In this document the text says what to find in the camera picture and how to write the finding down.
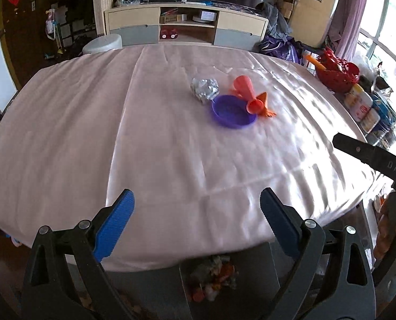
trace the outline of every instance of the red basket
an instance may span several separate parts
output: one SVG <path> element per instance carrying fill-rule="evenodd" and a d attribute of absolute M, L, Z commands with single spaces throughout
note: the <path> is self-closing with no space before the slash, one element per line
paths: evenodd
<path fill-rule="evenodd" d="M 348 93 L 359 80 L 359 68 L 346 60 L 338 59 L 331 49 L 326 49 L 318 58 L 327 70 L 316 69 L 319 80 L 335 93 Z"/>

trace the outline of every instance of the hand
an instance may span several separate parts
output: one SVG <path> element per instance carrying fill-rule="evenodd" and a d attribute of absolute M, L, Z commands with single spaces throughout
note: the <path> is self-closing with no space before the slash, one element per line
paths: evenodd
<path fill-rule="evenodd" d="M 374 248 L 374 257 L 377 260 L 385 256 L 394 238 L 389 237 L 389 217 L 387 215 L 387 206 L 382 206 L 380 213 L 383 214 L 383 217 L 379 222 L 379 234 L 377 235 L 376 247 Z"/>

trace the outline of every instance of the wooden cabinet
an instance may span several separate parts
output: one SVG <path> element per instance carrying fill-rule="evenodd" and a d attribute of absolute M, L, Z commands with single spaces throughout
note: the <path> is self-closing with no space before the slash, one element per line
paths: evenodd
<path fill-rule="evenodd" d="M 249 14 L 236 14 L 231 12 L 219 12 L 217 29 L 242 31 L 247 34 L 258 36 L 264 35 L 267 21 L 249 17 Z"/>
<path fill-rule="evenodd" d="M 178 8 L 188 20 L 160 23 L 161 10 Z M 216 21 L 203 24 L 192 20 L 200 10 L 217 13 Z M 224 8 L 185 3 L 161 3 L 112 8 L 105 12 L 106 33 L 119 34 L 123 46 L 164 42 L 167 44 L 200 44 L 251 51 L 266 32 L 268 20 L 257 15 Z M 162 27 L 177 30 L 178 38 L 160 39 Z"/>

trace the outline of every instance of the drawer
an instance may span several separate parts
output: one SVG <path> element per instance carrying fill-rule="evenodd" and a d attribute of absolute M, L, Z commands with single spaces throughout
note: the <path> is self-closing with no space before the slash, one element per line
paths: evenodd
<path fill-rule="evenodd" d="M 126 26 L 159 25 L 160 9 L 154 7 L 120 10 L 118 12 L 108 13 L 108 19 L 110 30 Z"/>
<path fill-rule="evenodd" d="M 266 22 L 264 20 L 255 19 L 252 16 L 219 12 L 217 29 L 243 31 L 261 37 L 265 25 Z"/>
<path fill-rule="evenodd" d="M 237 48 L 252 51 L 256 43 L 260 42 L 260 36 L 249 32 L 217 29 L 215 46 Z"/>
<path fill-rule="evenodd" d="M 121 27 L 120 29 L 111 30 L 110 33 L 121 35 L 123 46 L 151 44 L 158 43 L 160 27 L 159 25 Z"/>

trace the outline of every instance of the window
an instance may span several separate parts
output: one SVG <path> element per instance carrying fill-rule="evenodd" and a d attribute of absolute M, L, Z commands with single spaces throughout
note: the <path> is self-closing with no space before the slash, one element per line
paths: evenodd
<path fill-rule="evenodd" d="M 393 89 L 396 111 L 396 0 L 367 0 L 355 53 L 366 55 L 374 66 L 383 62 L 381 75 Z M 396 143 L 392 149 L 396 154 Z"/>

